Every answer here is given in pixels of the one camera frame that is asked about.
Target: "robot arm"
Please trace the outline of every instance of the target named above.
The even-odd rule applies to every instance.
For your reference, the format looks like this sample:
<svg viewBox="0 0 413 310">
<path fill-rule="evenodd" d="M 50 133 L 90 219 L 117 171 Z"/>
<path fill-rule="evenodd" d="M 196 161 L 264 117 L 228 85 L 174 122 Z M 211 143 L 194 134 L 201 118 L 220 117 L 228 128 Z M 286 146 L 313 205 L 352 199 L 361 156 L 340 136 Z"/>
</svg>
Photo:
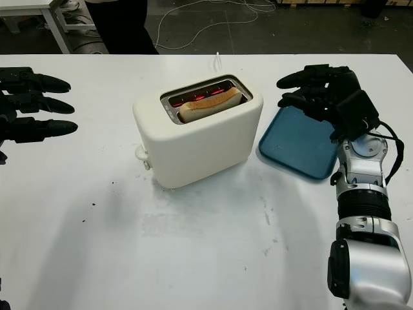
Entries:
<svg viewBox="0 0 413 310">
<path fill-rule="evenodd" d="M 279 88 L 300 87 L 286 93 L 280 107 L 293 105 L 318 121 L 334 126 L 338 142 L 336 186 L 339 221 L 328 259 L 328 288 L 343 298 L 348 310 L 411 309 L 406 306 L 411 276 L 398 227 L 391 221 L 387 183 L 403 160 L 404 145 L 381 122 L 356 75 L 348 67 L 307 66 L 281 79 Z M 380 135 L 384 125 L 392 137 Z M 382 162 L 387 139 L 396 141 L 398 158 L 388 178 Z"/>
<path fill-rule="evenodd" d="M 18 118 L 16 112 L 36 113 L 44 110 L 61 114 L 73 113 L 72 106 L 43 95 L 44 92 L 62 93 L 69 90 L 67 82 L 35 74 L 31 68 L 0 68 L 0 147 L 5 140 L 14 140 L 16 143 L 37 142 L 76 131 L 77 125 L 71 121 Z M 0 151 L 0 165 L 4 165 L 6 159 L 7 156 Z M 0 300 L 0 310 L 10 310 L 8 302 Z"/>
</svg>

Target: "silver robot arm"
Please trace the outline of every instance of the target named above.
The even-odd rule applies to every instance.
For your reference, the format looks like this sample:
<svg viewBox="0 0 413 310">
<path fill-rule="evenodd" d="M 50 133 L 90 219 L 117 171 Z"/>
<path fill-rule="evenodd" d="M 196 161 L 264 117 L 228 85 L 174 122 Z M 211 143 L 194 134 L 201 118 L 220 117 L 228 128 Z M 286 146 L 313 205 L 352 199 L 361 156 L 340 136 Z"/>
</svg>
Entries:
<svg viewBox="0 0 413 310">
<path fill-rule="evenodd" d="M 387 184 L 403 161 L 403 142 L 361 89 L 348 67 L 310 65 L 277 82 L 283 94 L 278 106 L 293 106 L 318 121 L 328 121 L 338 142 L 336 186 L 339 221 L 328 259 L 328 288 L 344 299 L 348 310 L 413 309 L 407 306 L 411 276 L 399 230 L 392 222 Z M 384 126 L 391 136 L 376 129 Z M 398 156 L 385 177 L 382 162 L 386 139 L 394 140 Z"/>
<path fill-rule="evenodd" d="M 328 288 L 348 310 L 411 309 L 411 276 L 399 230 L 391 221 L 381 163 L 386 139 L 345 139 L 332 176 L 339 221 L 328 259 Z"/>
</svg>

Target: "white desk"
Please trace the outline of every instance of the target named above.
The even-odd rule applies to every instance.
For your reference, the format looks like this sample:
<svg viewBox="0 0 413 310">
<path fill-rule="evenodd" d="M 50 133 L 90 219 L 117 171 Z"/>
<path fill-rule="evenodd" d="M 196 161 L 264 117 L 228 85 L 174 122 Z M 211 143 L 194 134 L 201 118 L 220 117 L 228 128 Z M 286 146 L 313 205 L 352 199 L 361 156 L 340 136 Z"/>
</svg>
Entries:
<svg viewBox="0 0 413 310">
<path fill-rule="evenodd" d="M 0 16 L 43 15 L 59 48 L 64 54 L 73 52 L 65 32 L 69 30 L 94 30 L 95 25 L 67 25 L 58 9 L 62 0 L 0 0 Z"/>
<path fill-rule="evenodd" d="M 75 134 L 6 142 L 0 167 L 0 299 L 13 310 L 342 309 L 327 289 L 336 190 L 248 161 L 174 191 L 135 159 L 132 104 L 149 85 L 213 72 L 213 56 L 0 56 L 71 82 Z M 405 141 L 388 193 L 413 266 L 413 75 L 397 56 L 222 56 L 265 100 L 254 149 L 277 112 L 276 81 L 305 65 L 348 65 Z M 395 147 L 385 160 L 388 172 Z"/>
</svg>

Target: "black pants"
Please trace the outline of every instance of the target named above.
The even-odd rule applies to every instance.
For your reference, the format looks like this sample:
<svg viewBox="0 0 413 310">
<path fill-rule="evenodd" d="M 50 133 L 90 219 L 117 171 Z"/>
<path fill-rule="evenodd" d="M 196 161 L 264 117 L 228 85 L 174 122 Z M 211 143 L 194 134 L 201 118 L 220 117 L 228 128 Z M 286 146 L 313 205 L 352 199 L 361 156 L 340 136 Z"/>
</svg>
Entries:
<svg viewBox="0 0 413 310">
<path fill-rule="evenodd" d="M 147 0 L 86 2 L 90 15 L 111 54 L 158 54 L 145 29 Z"/>
</svg>

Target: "shoe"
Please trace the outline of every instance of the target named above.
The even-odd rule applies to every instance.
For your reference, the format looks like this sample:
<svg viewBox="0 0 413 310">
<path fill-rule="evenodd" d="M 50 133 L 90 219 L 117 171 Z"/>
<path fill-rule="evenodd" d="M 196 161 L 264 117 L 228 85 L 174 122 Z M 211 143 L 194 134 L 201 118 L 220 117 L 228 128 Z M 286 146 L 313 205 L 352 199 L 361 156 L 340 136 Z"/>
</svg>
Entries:
<svg viewBox="0 0 413 310">
<path fill-rule="evenodd" d="M 76 0 L 68 0 L 66 3 L 63 3 L 60 6 L 60 9 L 62 10 L 62 13 L 64 12 L 73 12 L 76 11 L 80 6 L 79 1 Z"/>
</svg>

